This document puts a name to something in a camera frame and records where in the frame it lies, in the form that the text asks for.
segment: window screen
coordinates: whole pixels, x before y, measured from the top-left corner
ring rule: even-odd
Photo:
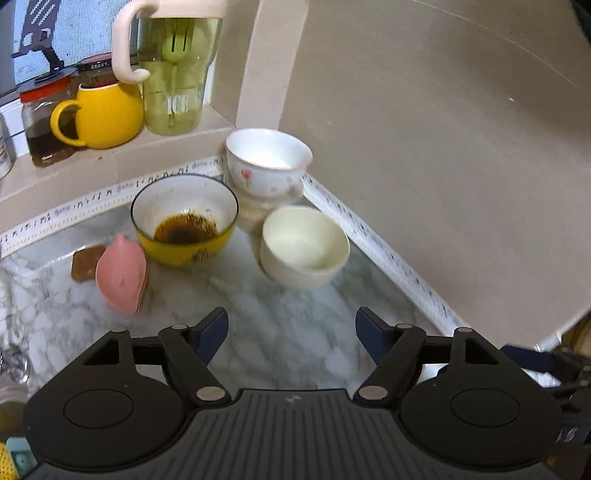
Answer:
[[[51,46],[66,66],[111,51],[111,25],[119,10],[129,0],[61,0]],[[36,20],[49,15],[54,0],[9,0],[0,7],[0,97],[14,90],[15,86],[49,70],[40,51],[11,59],[19,50],[28,10]],[[137,42],[137,26],[131,32],[133,50]]]

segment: jar lid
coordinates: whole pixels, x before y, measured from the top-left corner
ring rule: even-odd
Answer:
[[[19,87],[18,96],[21,98],[21,102],[28,103],[65,90],[70,84],[70,75],[74,72],[75,69],[64,69],[57,75],[41,82],[37,80],[38,77],[29,80]]]
[[[95,55],[82,60],[76,65],[78,73],[89,72],[96,69],[111,68],[111,54],[103,53],[102,55]]]

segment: yellow bowl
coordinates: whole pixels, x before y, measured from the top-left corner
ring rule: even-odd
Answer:
[[[195,213],[215,222],[218,235],[196,244],[175,245],[154,240],[164,220]],[[221,181],[185,174],[159,179],[139,191],[131,204],[139,244],[153,259],[171,267],[204,264],[226,246],[238,218],[238,200]]]

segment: beige wall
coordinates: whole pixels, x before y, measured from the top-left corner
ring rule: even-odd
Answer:
[[[591,47],[567,0],[311,0],[281,129],[491,341],[591,305]]]

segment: pink flower pattern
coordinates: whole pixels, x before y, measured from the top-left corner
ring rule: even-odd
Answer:
[[[246,188],[248,188],[248,180],[250,180],[252,178],[252,171],[248,170],[248,168],[243,168],[240,172],[240,175],[242,176],[242,178],[246,182]]]

